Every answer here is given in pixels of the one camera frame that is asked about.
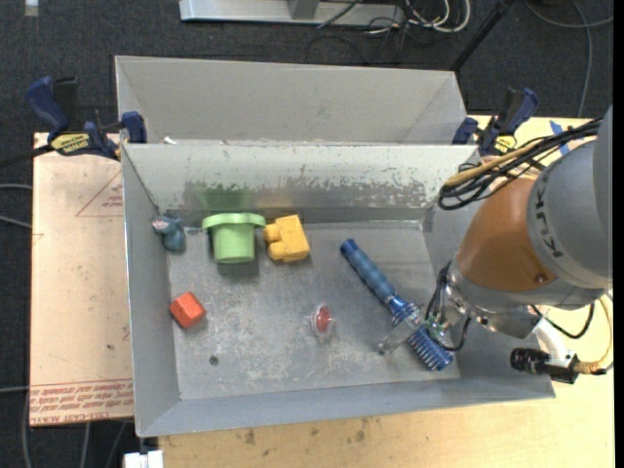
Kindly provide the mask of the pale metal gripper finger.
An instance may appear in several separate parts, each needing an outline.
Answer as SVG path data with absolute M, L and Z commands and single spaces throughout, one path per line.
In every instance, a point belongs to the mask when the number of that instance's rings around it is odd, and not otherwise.
M 418 342 L 417 339 L 423 336 L 424 325 L 416 323 L 414 320 L 402 320 L 396 324 L 393 329 L 378 344 L 378 352 L 380 355 L 388 355 L 394 352 L 401 344 L 408 342 L 416 352 L 423 349 L 424 343 Z

